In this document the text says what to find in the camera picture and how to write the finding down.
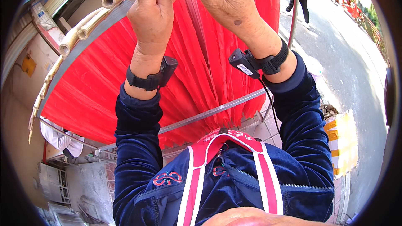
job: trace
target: white shirt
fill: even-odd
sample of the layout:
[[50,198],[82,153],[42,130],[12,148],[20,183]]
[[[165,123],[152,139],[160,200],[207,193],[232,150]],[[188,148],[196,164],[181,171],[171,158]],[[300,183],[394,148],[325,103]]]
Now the white shirt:
[[[57,128],[58,130],[63,131],[62,127],[54,124],[53,122],[51,122],[48,119],[45,119],[42,116],[41,116],[41,118],[43,120],[45,120],[47,123],[49,123],[50,125],[52,125],[53,127]],[[45,138],[45,140],[47,140],[48,143],[52,144],[52,146],[55,147],[56,149],[63,151],[65,148],[67,148],[68,151],[70,151],[72,156],[74,156],[74,157],[80,156],[80,154],[82,152],[82,148],[83,148],[83,145],[81,143],[73,141],[72,139],[68,138],[67,136],[54,131],[53,129],[51,129],[47,125],[43,124],[42,122],[41,122],[41,132],[42,132],[42,135]],[[79,139],[82,142],[85,139],[84,137],[80,137],[76,134],[71,133],[70,131],[67,131],[66,134],[71,135],[74,138]]]

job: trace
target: black cable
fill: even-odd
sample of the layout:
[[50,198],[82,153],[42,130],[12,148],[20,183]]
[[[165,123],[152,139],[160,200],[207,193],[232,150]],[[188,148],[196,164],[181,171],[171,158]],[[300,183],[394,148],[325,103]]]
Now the black cable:
[[275,124],[277,125],[277,129],[278,129],[278,133],[279,133],[279,126],[278,126],[278,122],[277,122],[277,120],[276,120],[276,115],[275,115],[274,104],[272,103],[271,96],[269,95],[269,93],[268,93],[268,89],[267,89],[267,87],[264,85],[264,82],[261,80],[261,78],[258,78],[258,80],[261,82],[261,84],[263,85],[263,87],[264,87],[264,89],[265,89],[265,92],[266,92],[266,93],[267,93],[267,95],[268,95],[269,102],[271,103],[271,107],[272,107],[272,113],[274,114],[274,120],[275,120]]

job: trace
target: red pleated fabric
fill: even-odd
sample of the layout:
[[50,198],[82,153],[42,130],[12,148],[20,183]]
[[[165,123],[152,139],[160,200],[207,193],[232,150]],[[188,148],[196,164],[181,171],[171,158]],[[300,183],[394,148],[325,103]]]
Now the red pleated fabric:
[[[255,0],[263,19],[279,28],[279,0]],[[246,49],[219,25],[199,0],[176,0],[173,32],[166,53],[179,66],[161,88],[161,127],[216,108],[261,88],[228,63],[235,48]],[[137,44],[127,18],[101,34],[71,64],[46,102],[42,116],[60,126],[105,144],[115,142],[116,97]],[[161,148],[197,141],[219,127],[241,124],[265,101],[262,95],[182,128],[159,135]]]

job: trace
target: white label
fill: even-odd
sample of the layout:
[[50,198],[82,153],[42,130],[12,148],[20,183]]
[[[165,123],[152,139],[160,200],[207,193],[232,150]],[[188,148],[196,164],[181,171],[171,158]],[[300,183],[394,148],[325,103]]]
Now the white label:
[[237,65],[237,67],[243,71],[243,73],[247,74],[247,75],[252,75],[253,73],[247,68],[245,67],[243,64],[239,64]]

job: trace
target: navy velvet jacket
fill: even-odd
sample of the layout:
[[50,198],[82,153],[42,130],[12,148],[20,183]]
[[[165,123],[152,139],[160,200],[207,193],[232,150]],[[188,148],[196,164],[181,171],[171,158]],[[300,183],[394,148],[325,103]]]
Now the navy velvet jacket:
[[[282,149],[266,144],[278,175],[284,214],[326,221],[333,211],[333,168],[320,95],[302,58],[287,81],[270,83],[282,121]],[[116,102],[118,147],[113,217],[116,225],[176,225],[188,171],[188,150],[162,168],[158,124],[160,94],[147,101],[121,86]],[[253,154],[235,143],[205,168],[196,225],[230,208],[263,209]]]

